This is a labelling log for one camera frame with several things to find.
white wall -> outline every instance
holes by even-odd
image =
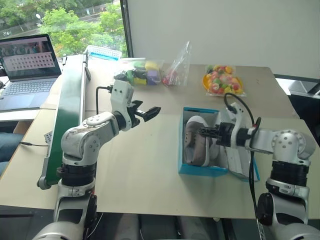
[[[135,57],[267,66],[319,78],[320,0],[128,0]]]

laptop screen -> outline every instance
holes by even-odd
[[[47,34],[1,39],[0,61],[11,81],[53,78],[61,74]]]

laptop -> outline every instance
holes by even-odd
[[[0,39],[0,62],[10,80],[0,111],[39,108],[61,75],[48,34]]]

window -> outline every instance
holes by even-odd
[[[0,39],[47,33],[58,57],[81,54],[87,45],[118,50],[127,57],[131,36],[125,34],[123,22],[129,19],[123,21],[123,2],[0,0]]]

plastic basket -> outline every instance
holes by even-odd
[[[85,52],[88,52],[89,56],[105,59],[105,60],[113,60],[118,61],[121,56],[122,52],[117,50],[112,50],[105,47],[88,45],[86,47]]]

